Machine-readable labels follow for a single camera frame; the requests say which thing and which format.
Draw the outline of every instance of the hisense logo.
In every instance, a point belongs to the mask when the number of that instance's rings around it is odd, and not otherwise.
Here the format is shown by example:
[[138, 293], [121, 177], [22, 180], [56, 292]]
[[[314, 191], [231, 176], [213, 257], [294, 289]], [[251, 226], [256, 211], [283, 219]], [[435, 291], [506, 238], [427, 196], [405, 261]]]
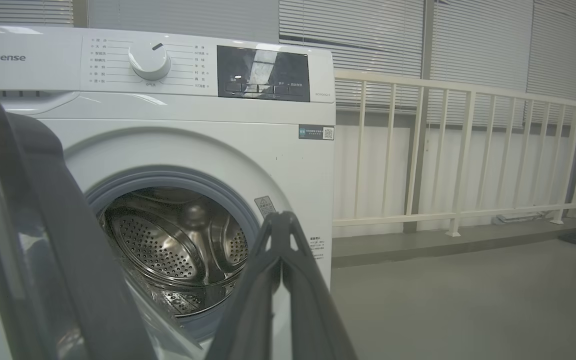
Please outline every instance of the hisense logo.
[[24, 55], [0, 55], [0, 61], [25, 62], [26, 57]]

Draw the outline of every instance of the washing machine door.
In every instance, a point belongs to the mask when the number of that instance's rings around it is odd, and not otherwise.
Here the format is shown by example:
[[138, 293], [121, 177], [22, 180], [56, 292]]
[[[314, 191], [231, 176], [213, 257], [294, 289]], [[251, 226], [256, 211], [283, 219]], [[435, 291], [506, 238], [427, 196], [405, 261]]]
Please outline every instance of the washing machine door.
[[0, 105], [0, 340], [9, 355], [199, 357], [201, 348], [137, 288], [114, 261], [59, 139]]

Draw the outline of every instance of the rotary knob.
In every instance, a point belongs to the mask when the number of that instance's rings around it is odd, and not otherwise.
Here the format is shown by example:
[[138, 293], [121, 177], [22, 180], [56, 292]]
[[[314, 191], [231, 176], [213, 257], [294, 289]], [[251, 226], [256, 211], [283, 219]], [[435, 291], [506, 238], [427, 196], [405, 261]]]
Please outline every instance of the rotary knob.
[[146, 80], [159, 80], [170, 71], [170, 57], [160, 42], [137, 42], [128, 48], [132, 70]]

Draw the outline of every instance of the window blind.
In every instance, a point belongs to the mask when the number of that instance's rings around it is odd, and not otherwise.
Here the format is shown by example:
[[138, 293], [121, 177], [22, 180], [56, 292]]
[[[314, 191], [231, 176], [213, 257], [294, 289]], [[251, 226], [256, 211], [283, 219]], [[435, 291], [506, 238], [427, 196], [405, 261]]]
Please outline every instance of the window blind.
[[[527, 91], [576, 100], [576, 0], [534, 0]], [[557, 115], [551, 111], [548, 122]], [[533, 121], [543, 116], [544, 105], [535, 105]]]
[[73, 0], [0, 0], [0, 25], [72, 27]]
[[[526, 91], [533, 16], [532, 0], [440, 0], [434, 5], [430, 78]], [[428, 121], [441, 118], [442, 92], [429, 92]], [[446, 122], [464, 121], [466, 96], [454, 93]], [[475, 99], [474, 125], [486, 125], [489, 96]], [[510, 101], [498, 98], [494, 126], [505, 126]], [[521, 126], [523, 102], [515, 107]]]
[[[334, 67], [419, 78], [423, 0], [279, 0], [279, 43], [330, 50]], [[366, 108], [387, 111], [390, 86], [368, 84]], [[417, 89], [397, 88], [395, 106], [414, 112]], [[336, 82], [338, 107], [356, 108], [359, 82]]]
[[278, 43], [277, 0], [88, 0], [90, 28]]

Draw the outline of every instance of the black plastic frame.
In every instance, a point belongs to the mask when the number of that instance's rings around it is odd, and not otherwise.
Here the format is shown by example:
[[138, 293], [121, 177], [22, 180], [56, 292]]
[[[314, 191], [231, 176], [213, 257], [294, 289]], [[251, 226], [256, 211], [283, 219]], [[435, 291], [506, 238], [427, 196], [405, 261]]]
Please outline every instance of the black plastic frame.
[[61, 142], [2, 105], [0, 314], [16, 360], [156, 359]]
[[[297, 250], [291, 247], [294, 238]], [[292, 358], [356, 360], [304, 231], [292, 212], [266, 216], [206, 360], [269, 360], [272, 294], [290, 292]]]

